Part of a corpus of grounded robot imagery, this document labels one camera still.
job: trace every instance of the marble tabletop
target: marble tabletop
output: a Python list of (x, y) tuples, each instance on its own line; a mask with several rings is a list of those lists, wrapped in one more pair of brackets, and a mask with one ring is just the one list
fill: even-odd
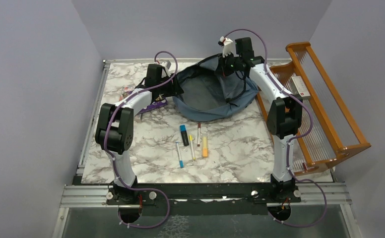
[[(179, 63), (182, 70), (195, 62)], [(145, 62), (112, 63), (101, 104), (119, 101), (124, 88), (137, 85), (146, 75)], [(242, 112), (225, 119), (201, 124), (209, 136), (209, 156), (201, 156), (194, 142), (196, 160), (190, 147), (182, 144), (179, 126), (196, 137), (197, 123), (183, 117), (171, 98), (168, 105), (134, 118), (134, 140), (130, 148), (132, 169), (139, 182), (267, 182), (274, 165), (273, 146), (261, 111), (254, 100)], [(180, 142), (184, 168), (180, 168), (175, 141)], [(302, 156), (295, 146), (294, 158)], [(114, 179), (111, 163), (100, 145), (90, 141), (82, 183), (109, 183)], [(329, 171), (300, 176), (331, 182)]]

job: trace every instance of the gray wall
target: gray wall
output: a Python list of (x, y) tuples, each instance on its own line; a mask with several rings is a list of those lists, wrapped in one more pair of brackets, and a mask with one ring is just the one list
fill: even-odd
[(372, 144), (336, 172), (362, 235), (385, 238), (385, 0), (333, 0), (311, 44)]
[[(180, 58), (220, 53), (219, 38), (237, 28), (257, 31), (269, 58), (288, 58), (287, 44), (308, 41), (331, 0), (72, 0), (100, 55), (107, 60)], [(232, 38), (250, 36), (232, 34)], [(253, 38), (254, 49), (263, 47)]]
[(70, 0), (0, 0), (0, 238), (51, 236), (101, 60)]

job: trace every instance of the purple cable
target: purple cable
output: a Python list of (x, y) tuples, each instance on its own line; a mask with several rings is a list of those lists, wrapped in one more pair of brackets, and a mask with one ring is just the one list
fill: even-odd
[[(252, 30), (249, 30), (249, 29), (236, 29), (236, 30), (233, 30), (233, 31), (229, 32), (228, 34), (226, 34), (226, 35), (225, 35), (225, 38), (226, 38), (229, 34), (231, 34), (232, 32), (235, 32), (235, 31), (248, 31), (248, 32), (251, 32), (251, 33), (253, 33), (254, 35), (256, 35), (256, 36), (261, 40), (262, 45), (264, 46), (264, 70), (268, 73), (268, 70), (267, 70), (267, 54), (268, 54), (268, 53), (267, 53), (267, 46), (265, 45), (264, 40), (263, 40), (263, 39), (262, 39), (256, 32), (254, 32), (254, 31), (252, 31)], [(277, 87), (277, 89), (280, 91), (280, 93), (283, 93), (283, 94), (287, 95), (288, 97), (292, 98), (293, 100), (295, 100), (299, 105), (302, 106), (302, 108), (305, 109), (305, 111), (308, 113), (308, 116), (309, 116), (309, 118), (310, 118), (310, 128), (308, 129), (308, 131), (305, 132), (305, 133), (303, 133), (303, 134), (301, 134), (301, 135), (299, 135), (299, 136), (294, 136), (294, 137), (290, 138), (290, 139), (287, 141), (287, 147), (286, 147), (286, 166), (287, 166), (287, 169), (288, 169), (290, 175), (291, 175), (297, 182), (305, 182), (305, 181), (308, 181), (308, 182), (313, 183), (315, 186), (317, 186), (317, 187), (320, 189), (320, 191), (321, 191), (321, 193), (322, 193), (322, 196), (324, 197), (324, 212), (322, 213), (321, 217), (320, 217), (317, 221), (315, 221), (315, 222), (313, 222), (313, 223), (311, 223), (311, 224), (308, 224), (308, 225), (295, 225), (295, 224), (290, 224), (290, 223), (287, 223), (287, 222), (284, 222), (284, 221), (280, 221), (280, 220), (278, 220), (278, 219), (276, 219), (276, 218), (274, 218), (274, 217), (273, 217), (273, 219), (274, 219), (276, 222), (278, 222), (278, 223), (280, 223), (280, 224), (283, 224), (283, 225), (287, 225), (287, 226), (289, 226), (289, 227), (297, 227), (297, 228), (311, 227), (311, 226), (314, 226), (314, 225), (318, 224), (318, 223), (325, 217), (325, 214), (327, 213), (327, 198), (326, 198), (326, 196), (325, 196), (325, 193), (324, 193), (323, 189), (322, 189), (322, 188), (318, 185), (318, 183), (316, 183), (315, 181), (313, 181), (313, 180), (311, 180), (311, 179), (308, 179), (308, 178), (303, 179), (303, 180), (299, 180), (299, 179), (297, 179), (297, 178), (295, 177), (295, 175), (293, 174), (292, 170), (290, 169), (290, 164), (289, 164), (289, 151), (290, 151), (290, 145), (289, 145), (289, 143), (290, 143), (292, 140), (294, 140), (294, 139), (298, 139), (298, 138), (301, 138), (301, 137), (304, 137), (304, 136), (308, 135), (308, 134), (311, 132), (313, 126), (314, 126), (314, 119), (313, 119), (311, 113), (309, 112), (309, 109), (307, 108), (307, 106), (305, 106), (301, 101), (299, 101), (299, 100), (298, 100), (296, 97), (294, 97), (293, 95), (291, 95), (291, 94), (289, 94), (289, 93), (283, 91), (283, 87), (281, 87), (280, 85), (277, 84), (276, 80), (271, 76), (270, 73), (268, 73), (267, 75), (268, 75), (268, 77), (270, 78), (271, 82), (272, 82), (272, 83)]]
[[(155, 88), (158, 88), (160, 86), (163, 86), (167, 83), (169, 83), (174, 77), (175, 75), (177, 74), (178, 72), (178, 61), (177, 59), (175, 58), (175, 56), (173, 54), (171, 54), (170, 52), (168, 51), (159, 51), (155, 56), (154, 56), (154, 61), (156, 62), (156, 57), (160, 54), (160, 53), (167, 53), (169, 54), (170, 56), (172, 56), (172, 58), (174, 58), (174, 61), (175, 61), (175, 72), (172, 74), (172, 76), (166, 80), (165, 82), (161, 83), (161, 84), (158, 84), (158, 85), (155, 85), (155, 86), (152, 86), (152, 87), (149, 87), (149, 88), (146, 88), (146, 89), (143, 89), (143, 90), (140, 90), (139, 92), (137, 93), (132, 93), (131, 95), (129, 95), (127, 97), (127, 99), (122, 102), (121, 104), (119, 104), (117, 106), (117, 108), (115, 108), (114, 110), (114, 113), (112, 113), (112, 116), (111, 116), (111, 119), (109, 120), (109, 123), (108, 123), (108, 127), (106, 128), (106, 133), (105, 133), (105, 139), (104, 139), (104, 142), (103, 142), (103, 147), (104, 147), (104, 150), (106, 153), (108, 153), (113, 159), (115, 158), (115, 155), (108, 150), (108, 136), (109, 136), (109, 130), (111, 129), (111, 124), (112, 122), (114, 121), (115, 119), (115, 116), (117, 115), (117, 112), (118, 110), (123, 106), (125, 105), (126, 102), (130, 101), (132, 97), (134, 97), (135, 95), (137, 94), (140, 94), (140, 93), (143, 93), (143, 92), (146, 92), (146, 91), (149, 91), (151, 89), (155, 89)], [(150, 228), (155, 228), (155, 227), (158, 227), (160, 226), (161, 224), (163, 224), (169, 217), (169, 212), (170, 212), (170, 203), (169, 203), (169, 198), (168, 196), (161, 190), (159, 189), (155, 189), (155, 188), (132, 188), (130, 186), (128, 186), (128, 184), (126, 184), (123, 179), (121, 178), (120, 174), (118, 173), (118, 170), (117, 170), (117, 166), (116, 166), (116, 162), (115, 160), (112, 160), (112, 167), (114, 169), (114, 172), (115, 172), (115, 175), (117, 176), (118, 180), (124, 185), (124, 187), (128, 188), (129, 190), (132, 190), (132, 191), (145, 191), (145, 190), (149, 190), (149, 191), (155, 191), (155, 192), (158, 192), (158, 193), (161, 193), (165, 199), (166, 199), (166, 203), (168, 205), (168, 210), (166, 212), (166, 215), (165, 217), (163, 218), (162, 221), (160, 221), (159, 223), (157, 223), (156, 225), (153, 225), (153, 226), (138, 226), (138, 225), (129, 225), (127, 223), (125, 223), (124, 221), (122, 221), (121, 219), (121, 216), (120, 216), (120, 212), (118, 212), (118, 218), (120, 220), (120, 224), (124, 224), (124, 225), (128, 225), (129, 227), (135, 227), (135, 228), (143, 228), (143, 229), (150, 229)]]

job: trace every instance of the purple hose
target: purple hose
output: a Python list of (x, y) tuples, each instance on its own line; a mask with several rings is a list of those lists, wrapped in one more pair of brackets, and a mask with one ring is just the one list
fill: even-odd
[[(171, 76), (168, 80), (166, 80), (165, 82), (163, 82), (163, 83), (161, 83), (161, 84), (158, 84), (158, 85), (155, 85), (155, 86), (153, 86), (153, 87), (149, 87), (149, 88), (140, 90), (140, 91), (137, 92), (137, 93), (132, 93), (132, 94), (130, 94), (124, 102), (122, 102), (121, 104), (119, 104), (119, 105), (117, 106), (117, 108), (115, 108), (114, 113), (112, 113), (111, 119), (109, 120), (108, 127), (106, 128), (105, 139), (104, 139), (104, 142), (103, 142), (103, 147), (104, 147), (105, 152), (108, 153), (113, 159), (115, 158), (115, 155), (114, 155), (111, 151), (108, 150), (108, 136), (109, 136), (109, 130), (111, 129), (111, 124), (112, 124), (112, 122), (114, 121), (115, 116), (117, 115), (118, 110), (119, 110), (123, 105), (125, 105), (125, 102), (130, 101), (131, 98), (134, 97), (135, 95), (140, 94), (140, 93), (143, 93), (143, 92), (146, 92), (146, 91), (149, 91), (149, 90), (151, 90), (151, 89), (158, 88), (158, 87), (160, 87), (160, 86), (163, 86), (163, 85), (169, 83), (169, 82), (175, 77), (175, 75), (176, 75), (177, 72), (178, 72), (178, 61), (177, 61), (177, 59), (175, 58), (175, 56), (174, 56), (173, 54), (171, 54), (170, 52), (168, 52), (168, 51), (159, 51), (159, 52), (154, 56), (154, 61), (156, 61), (156, 57), (157, 57), (160, 53), (167, 53), (167, 54), (169, 54), (170, 56), (172, 56), (172, 58), (174, 58), (174, 61), (175, 61), (175, 72), (172, 74), (172, 76)], [(126, 188), (128, 188), (129, 190), (132, 190), (132, 191), (145, 191), (145, 190), (149, 190), (149, 191), (156, 191), (156, 192), (158, 192), (158, 193), (161, 193), (161, 194), (165, 197), (166, 203), (167, 203), (167, 205), (168, 205), (168, 210), (167, 210), (167, 212), (166, 212), (165, 217), (162, 219), (162, 221), (160, 221), (160, 222), (157, 223), (156, 225), (153, 225), (153, 226), (129, 225), (129, 224), (125, 223), (124, 221), (122, 221), (121, 216), (120, 216), (120, 213), (118, 212), (118, 218), (119, 218), (119, 220), (120, 220), (120, 222), (121, 222), (120, 224), (128, 225), (128, 226), (130, 226), (130, 227), (135, 227), (135, 228), (143, 228), (143, 229), (155, 228), (155, 227), (158, 227), (158, 226), (160, 226), (161, 224), (163, 224), (163, 223), (168, 219), (168, 217), (169, 217), (169, 212), (170, 212), (170, 203), (169, 203), (169, 198), (168, 198), (168, 196), (167, 196), (163, 191), (158, 190), (158, 189), (155, 189), (155, 188), (132, 188), (132, 187), (128, 186), (128, 184), (126, 184), (126, 183), (122, 180), (120, 174), (118, 173), (118, 170), (117, 170), (117, 166), (116, 166), (115, 160), (112, 160), (112, 167), (113, 167), (113, 169), (114, 169), (115, 175), (117, 176), (118, 180), (124, 185), (124, 187), (126, 187)]]
[[(268, 70), (267, 70), (267, 46), (265, 45), (265, 42), (264, 40), (254, 31), (252, 30), (249, 30), (249, 29), (236, 29), (236, 30), (233, 30), (231, 32), (229, 32), (228, 34), (225, 35), (225, 38), (231, 34), (232, 32), (235, 32), (235, 31), (248, 31), (248, 32), (251, 32), (253, 33), (254, 35), (256, 35), (262, 42), (263, 46), (264, 46), (264, 70), (268, 73)], [(308, 135), (313, 126), (314, 126), (314, 119), (313, 119), (313, 116), (311, 115), (311, 113), (309, 112), (309, 109), (307, 108), (307, 106), (305, 106), (301, 101), (299, 101), (296, 97), (294, 97), (293, 95), (283, 91), (283, 87), (281, 87), (280, 85), (277, 84), (276, 80), (271, 76), (270, 73), (267, 74), (268, 77), (270, 78), (271, 82), (277, 87), (277, 89), (280, 91), (280, 93), (283, 93), (285, 95), (287, 95), (288, 97), (292, 98), (293, 100), (295, 100), (299, 105), (302, 106), (302, 108), (305, 109), (305, 111), (307, 111), (308, 113), (308, 116), (310, 118), (310, 128), (308, 129), (307, 132), (299, 135), (299, 136), (294, 136), (292, 138), (290, 138), (288, 141), (287, 141), (287, 147), (286, 147), (286, 166), (287, 166), (287, 169), (290, 173), (290, 175), (297, 181), (297, 182), (305, 182), (305, 181), (308, 181), (308, 182), (311, 182), (313, 184), (315, 184), (315, 186), (317, 186), (321, 193), (322, 193), (322, 196), (324, 197), (324, 212), (322, 213), (321, 217), (316, 220), (315, 222), (311, 223), (311, 224), (308, 224), (308, 225), (294, 225), (294, 224), (290, 224), (290, 223), (286, 223), (286, 222), (283, 222), (283, 221), (280, 221), (276, 218), (273, 217), (273, 219), (278, 222), (278, 223), (281, 223), (281, 224), (284, 224), (284, 225), (287, 225), (287, 226), (290, 226), (290, 227), (297, 227), (297, 228), (305, 228), (305, 227), (311, 227), (311, 226), (314, 226), (316, 224), (318, 224), (324, 217), (325, 217), (325, 214), (327, 213), (327, 198), (325, 196), (325, 193), (323, 191), (323, 189), (313, 180), (311, 179), (303, 179), (303, 180), (299, 180), (295, 177), (295, 175), (293, 174), (292, 170), (290, 169), (290, 164), (289, 164), (289, 151), (290, 151), (290, 145), (289, 143), (294, 140), (294, 139), (297, 139), (297, 138), (301, 138), (301, 137), (304, 137), (306, 135)]]

